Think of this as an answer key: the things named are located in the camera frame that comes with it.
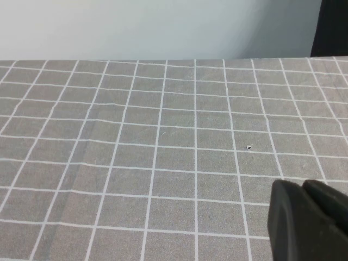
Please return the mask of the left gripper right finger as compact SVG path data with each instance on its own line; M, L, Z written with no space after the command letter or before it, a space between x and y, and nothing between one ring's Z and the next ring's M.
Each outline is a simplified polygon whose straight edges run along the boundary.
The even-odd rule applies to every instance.
M302 187L319 208L347 235L347 195L316 180L306 180Z

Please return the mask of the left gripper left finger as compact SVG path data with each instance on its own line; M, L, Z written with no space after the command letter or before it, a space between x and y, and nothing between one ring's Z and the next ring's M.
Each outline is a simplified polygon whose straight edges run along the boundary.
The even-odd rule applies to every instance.
M267 226L273 260L347 260L347 235L302 185L273 182Z

